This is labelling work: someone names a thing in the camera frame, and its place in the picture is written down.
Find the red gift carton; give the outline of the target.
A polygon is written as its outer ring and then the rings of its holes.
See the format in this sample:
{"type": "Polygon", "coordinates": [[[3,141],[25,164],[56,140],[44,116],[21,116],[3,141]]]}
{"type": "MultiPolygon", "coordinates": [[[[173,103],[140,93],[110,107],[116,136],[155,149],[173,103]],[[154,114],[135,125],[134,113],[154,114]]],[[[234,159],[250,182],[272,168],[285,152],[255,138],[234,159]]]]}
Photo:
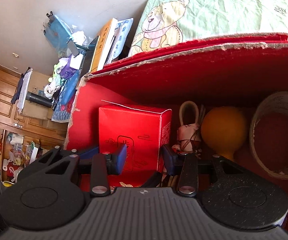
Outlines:
{"type": "Polygon", "coordinates": [[[156,172],[162,172],[160,148],[169,143],[171,122],[171,109],[117,103],[99,108],[100,151],[115,152],[120,144],[127,146],[121,174],[109,176],[111,186],[140,187],[156,172]]]}

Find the orange wooden gourd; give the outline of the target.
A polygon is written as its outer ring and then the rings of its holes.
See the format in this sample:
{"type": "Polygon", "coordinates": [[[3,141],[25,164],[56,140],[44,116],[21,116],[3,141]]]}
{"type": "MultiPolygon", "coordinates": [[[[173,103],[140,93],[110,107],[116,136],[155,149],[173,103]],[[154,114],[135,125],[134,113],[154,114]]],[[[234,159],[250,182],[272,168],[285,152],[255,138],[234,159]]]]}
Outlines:
{"type": "Polygon", "coordinates": [[[247,123],[240,109],[222,106],[211,109],[201,125],[204,143],[216,154],[233,160],[247,136],[247,123]]]}

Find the wooden wardrobe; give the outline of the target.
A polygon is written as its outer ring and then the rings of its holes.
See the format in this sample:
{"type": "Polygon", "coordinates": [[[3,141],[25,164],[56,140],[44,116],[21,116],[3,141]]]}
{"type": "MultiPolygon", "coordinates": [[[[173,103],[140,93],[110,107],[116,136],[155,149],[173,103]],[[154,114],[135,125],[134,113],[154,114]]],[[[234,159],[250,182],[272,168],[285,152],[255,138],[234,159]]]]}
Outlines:
{"type": "Polygon", "coordinates": [[[39,144],[43,149],[62,146],[66,133],[42,127],[40,120],[24,117],[18,113],[11,99],[16,91],[18,74],[0,66],[0,178],[10,179],[3,171],[3,160],[8,159],[11,145],[6,142],[8,134],[16,133],[24,137],[23,146],[31,142],[39,144]]]}

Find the red cardboard storage box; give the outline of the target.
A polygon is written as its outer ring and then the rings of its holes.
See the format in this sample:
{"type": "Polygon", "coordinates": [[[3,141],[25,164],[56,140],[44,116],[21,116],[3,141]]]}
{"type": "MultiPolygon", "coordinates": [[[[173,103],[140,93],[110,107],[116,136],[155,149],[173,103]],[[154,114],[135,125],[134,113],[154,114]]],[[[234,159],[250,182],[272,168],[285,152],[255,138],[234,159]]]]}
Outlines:
{"type": "Polygon", "coordinates": [[[114,187],[95,197],[67,239],[288,239],[288,180],[269,176],[254,159],[250,126],[260,103],[288,92],[288,36],[224,36],[139,53],[85,75],[72,105],[65,147],[99,147],[98,110],[104,105],[172,110],[167,145],[177,144],[179,109],[241,110],[246,140],[229,160],[216,154],[215,183],[202,199],[171,187],[114,187]]]}

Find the orange yellow book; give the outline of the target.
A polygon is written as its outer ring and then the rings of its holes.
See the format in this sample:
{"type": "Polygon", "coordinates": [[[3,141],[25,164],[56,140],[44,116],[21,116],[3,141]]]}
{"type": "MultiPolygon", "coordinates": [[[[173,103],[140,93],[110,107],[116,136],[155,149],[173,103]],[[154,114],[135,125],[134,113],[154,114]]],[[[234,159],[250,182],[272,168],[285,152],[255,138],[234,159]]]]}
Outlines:
{"type": "Polygon", "coordinates": [[[99,38],[96,45],[96,50],[94,58],[92,60],[90,72],[94,73],[99,70],[102,70],[104,63],[107,59],[108,53],[111,48],[111,44],[114,39],[115,28],[117,26],[118,20],[112,18],[109,20],[98,33],[99,38]]]}

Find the light blue paper bag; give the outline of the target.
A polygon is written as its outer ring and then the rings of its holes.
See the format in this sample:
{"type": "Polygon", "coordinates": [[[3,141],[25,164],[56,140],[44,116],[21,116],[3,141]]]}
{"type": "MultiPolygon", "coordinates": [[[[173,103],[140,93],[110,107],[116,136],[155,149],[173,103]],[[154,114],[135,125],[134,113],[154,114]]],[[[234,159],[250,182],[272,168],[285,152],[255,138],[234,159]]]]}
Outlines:
{"type": "Polygon", "coordinates": [[[72,39],[72,31],[52,11],[46,13],[48,22],[43,23],[43,33],[49,43],[55,48],[59,58],[67,57],[67,43],[72,39]]]}

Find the green bear print bedsheet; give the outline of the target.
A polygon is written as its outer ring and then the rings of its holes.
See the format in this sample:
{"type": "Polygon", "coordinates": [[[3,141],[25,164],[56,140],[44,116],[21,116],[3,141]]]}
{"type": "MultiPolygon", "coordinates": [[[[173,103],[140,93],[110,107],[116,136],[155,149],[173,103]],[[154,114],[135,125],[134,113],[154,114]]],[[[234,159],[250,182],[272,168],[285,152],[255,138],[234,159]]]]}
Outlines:
{"type": "Polygon", "coordinates": [[[129,55],[249,33],[288,34],[288,0],[148,0],[129,55]]]}

